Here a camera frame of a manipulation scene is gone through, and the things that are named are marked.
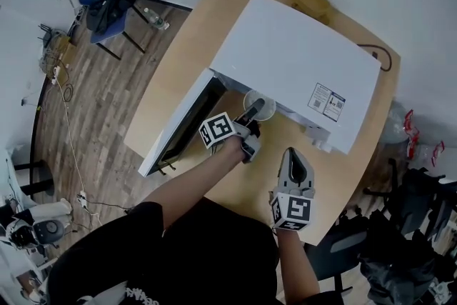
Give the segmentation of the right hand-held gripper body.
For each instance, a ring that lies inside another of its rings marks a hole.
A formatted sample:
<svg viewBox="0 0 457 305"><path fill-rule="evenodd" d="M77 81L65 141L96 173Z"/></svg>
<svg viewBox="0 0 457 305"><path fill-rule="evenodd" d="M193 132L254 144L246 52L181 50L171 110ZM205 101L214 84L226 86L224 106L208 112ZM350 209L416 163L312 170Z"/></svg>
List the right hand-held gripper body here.
<svg viewBox="0 0 457 305"><path fill-rule="evenodd" d="M300 231L311 222L315 189L276 187L269 202L275 229Z"/></svg>

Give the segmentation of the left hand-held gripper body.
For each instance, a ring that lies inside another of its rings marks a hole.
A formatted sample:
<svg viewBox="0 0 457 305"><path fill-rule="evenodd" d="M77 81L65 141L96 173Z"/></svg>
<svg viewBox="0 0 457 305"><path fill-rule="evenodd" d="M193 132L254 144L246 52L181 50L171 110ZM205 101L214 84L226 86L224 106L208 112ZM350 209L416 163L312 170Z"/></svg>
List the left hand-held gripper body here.
<svg viewBox="0 0 457 305"><path fill-rule="evenodd" d="M199 134L206 149L214 151L214 147L222 144L227 138L237 136L241 140L241 149L245 154L243 163L253 161L261 148L260 141L251 127L258 126L254 120L256 112L245 111L234 120L230 120L226 112L212 116L202 122Z"/></svg>

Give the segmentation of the white round plate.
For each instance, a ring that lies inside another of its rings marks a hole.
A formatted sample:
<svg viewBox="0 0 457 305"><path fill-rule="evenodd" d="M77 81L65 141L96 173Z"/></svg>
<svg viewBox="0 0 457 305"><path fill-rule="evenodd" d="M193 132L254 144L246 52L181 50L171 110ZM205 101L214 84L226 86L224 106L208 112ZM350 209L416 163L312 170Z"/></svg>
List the white round plate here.
<svg viewBox="0 0 457 305"><path fill-rule="evenodd" d="M257 113L255 116L255 120L257 121L266 121L270 119L276 112L276 102L273 99L263 95L262 93L250 90L247 92L243 98L243 107L245 110L250 107L257 99L263 99L265 104L260 109L260 112Z"/></svg>

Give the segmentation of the white microwave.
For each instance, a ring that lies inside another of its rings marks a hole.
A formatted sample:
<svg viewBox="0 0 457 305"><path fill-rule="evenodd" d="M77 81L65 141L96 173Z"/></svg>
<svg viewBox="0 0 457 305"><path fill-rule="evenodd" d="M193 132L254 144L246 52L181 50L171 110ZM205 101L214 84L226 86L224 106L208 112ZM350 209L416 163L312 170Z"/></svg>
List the white microwave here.
<svg viewBox="0 0 457 305"><path fill-rule="evenodd" d="M377 59L317 20L274 0L249 0L211 62L174 64L169 119L139 173L175 161L230 90L273 99L275 113L304 126L317 148L347 154L380 70Z"/></svg>

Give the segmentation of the person's left forearm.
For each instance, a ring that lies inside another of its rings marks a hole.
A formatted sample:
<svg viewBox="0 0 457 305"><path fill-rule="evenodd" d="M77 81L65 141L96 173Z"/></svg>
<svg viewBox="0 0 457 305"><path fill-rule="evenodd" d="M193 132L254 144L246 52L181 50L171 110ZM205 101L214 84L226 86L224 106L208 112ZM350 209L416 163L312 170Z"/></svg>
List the person's left forearm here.
<svg viewBox="0 0 457 305"><path fill-rule="evenodd" d="M152 191L145 202L161 205L164 228L192 209L217 183L245 159L241 139L231 136L222 147L194 168Z"/></svg>

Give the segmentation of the person's right forearm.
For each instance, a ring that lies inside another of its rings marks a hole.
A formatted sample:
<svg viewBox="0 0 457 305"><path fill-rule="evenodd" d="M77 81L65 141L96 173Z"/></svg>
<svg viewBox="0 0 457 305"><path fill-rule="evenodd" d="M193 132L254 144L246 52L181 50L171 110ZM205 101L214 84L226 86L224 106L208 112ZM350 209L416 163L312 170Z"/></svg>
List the person's right forearm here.
<svg viewBox="0 0 457 305"><path fill-rule="evenodd" d="M320 293L320 286L303 245L295 231L276 230L283 290L287 305Z"/></svg>

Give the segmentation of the person's black shirt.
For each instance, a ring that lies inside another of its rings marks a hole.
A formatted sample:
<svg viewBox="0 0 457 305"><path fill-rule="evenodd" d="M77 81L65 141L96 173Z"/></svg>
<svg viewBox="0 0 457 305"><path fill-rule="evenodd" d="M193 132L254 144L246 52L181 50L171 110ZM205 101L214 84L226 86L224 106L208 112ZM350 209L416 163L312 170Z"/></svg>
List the person's black shirt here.
<svg viewBox="0 0 457 305"><path fill-rule="evenodd" d="M146 202L66 250L49 305L277 305L271 229L208 199L169 228Z"/></svg>

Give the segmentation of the black jacket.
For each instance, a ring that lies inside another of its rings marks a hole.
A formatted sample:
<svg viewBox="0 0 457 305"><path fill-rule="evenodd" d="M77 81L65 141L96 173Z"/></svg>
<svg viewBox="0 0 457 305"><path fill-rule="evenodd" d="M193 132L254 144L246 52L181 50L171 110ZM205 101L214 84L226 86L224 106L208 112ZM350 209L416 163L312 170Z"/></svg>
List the black jacket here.
<svg viewBox="0 0 457 305"><path fill-rule="evenodd" d="M435 278L430 242L419 230L407 239L379 210L369 217L359 260L375 305L414 305Z"/></svg>

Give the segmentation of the clear plastic water bottle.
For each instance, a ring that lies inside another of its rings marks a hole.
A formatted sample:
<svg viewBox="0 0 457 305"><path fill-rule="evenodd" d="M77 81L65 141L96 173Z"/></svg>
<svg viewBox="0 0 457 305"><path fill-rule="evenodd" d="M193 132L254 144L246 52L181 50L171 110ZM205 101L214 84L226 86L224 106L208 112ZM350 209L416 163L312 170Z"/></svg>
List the clear plastic water bottle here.
<svg viewBox="0 0 457 305"><path fill-rule="evenodd" d="M167 30L167 28L169 28L169 22L150 8L144 8L144 16L147 18L150 25L158 30Z"/></svg>

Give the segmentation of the black bag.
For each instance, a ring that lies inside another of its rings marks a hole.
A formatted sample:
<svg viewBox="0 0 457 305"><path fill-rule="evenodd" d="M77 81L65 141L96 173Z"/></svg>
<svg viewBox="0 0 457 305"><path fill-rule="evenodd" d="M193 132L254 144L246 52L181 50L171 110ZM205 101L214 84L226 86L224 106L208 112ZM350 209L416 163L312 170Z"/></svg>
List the black bag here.
<svg viewBox="0 0 457 305"><path fill-rule="evenodd" d="M103 35L134 5L135 0L93 0L86 14L86 25L96 35Z"/></svg>

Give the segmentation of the brown cardboard box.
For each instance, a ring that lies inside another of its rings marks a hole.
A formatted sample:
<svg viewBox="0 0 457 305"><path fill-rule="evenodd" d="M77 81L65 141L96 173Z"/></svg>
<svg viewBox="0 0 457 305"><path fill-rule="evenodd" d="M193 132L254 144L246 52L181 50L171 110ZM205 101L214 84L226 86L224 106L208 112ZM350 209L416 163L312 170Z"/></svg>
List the brown cardboard box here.
<svg viewBox="0 0 457 305"><path fill-rule="evenodd" d="M54 38L53 51L55 57L63 64L70 64L76 55L76 47L69 36L58 35Z"/></svg>

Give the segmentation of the black round stool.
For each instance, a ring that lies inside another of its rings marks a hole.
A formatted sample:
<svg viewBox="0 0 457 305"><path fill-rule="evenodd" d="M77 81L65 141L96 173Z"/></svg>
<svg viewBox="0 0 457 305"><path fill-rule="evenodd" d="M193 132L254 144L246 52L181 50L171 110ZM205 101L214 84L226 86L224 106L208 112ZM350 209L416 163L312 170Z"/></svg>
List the black round stool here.
<svg viewBox="0 0 457 305"><path fill-rule="evenodd" d="M21 191L33 198L34 194L45 193L54 195L54 180L49 165L44 160L27 164L14 164L14 171L18 177L25 178L24 184L20 183Z"/></svg>

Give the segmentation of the black router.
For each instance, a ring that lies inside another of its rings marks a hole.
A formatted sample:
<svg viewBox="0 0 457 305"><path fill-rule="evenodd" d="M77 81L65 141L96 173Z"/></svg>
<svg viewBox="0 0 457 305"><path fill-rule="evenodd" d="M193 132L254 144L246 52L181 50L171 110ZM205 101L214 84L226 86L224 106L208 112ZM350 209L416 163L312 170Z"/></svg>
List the black router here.
<svg viewBox="0 0 457 305"><path fill-rule="evenodd" d="M42 40L43 47L46 48L52 40L53 29L45 24L39 24L39 28L44 32L44 35L39 39Z"/></svg>

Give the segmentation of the white and grey device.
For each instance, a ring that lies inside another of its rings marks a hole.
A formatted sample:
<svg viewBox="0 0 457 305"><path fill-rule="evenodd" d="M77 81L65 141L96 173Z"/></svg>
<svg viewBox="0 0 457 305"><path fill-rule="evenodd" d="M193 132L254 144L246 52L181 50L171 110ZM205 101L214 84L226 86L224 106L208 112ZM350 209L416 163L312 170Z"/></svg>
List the white and grey device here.
<svg viewBox="0 0 457 305"><path fill-rule="evenodd" d="M55 244L72 222L72 205L66 200L37 204L14 211L17 204L0 206L0 241L16 250L34 249Z"/></svg>

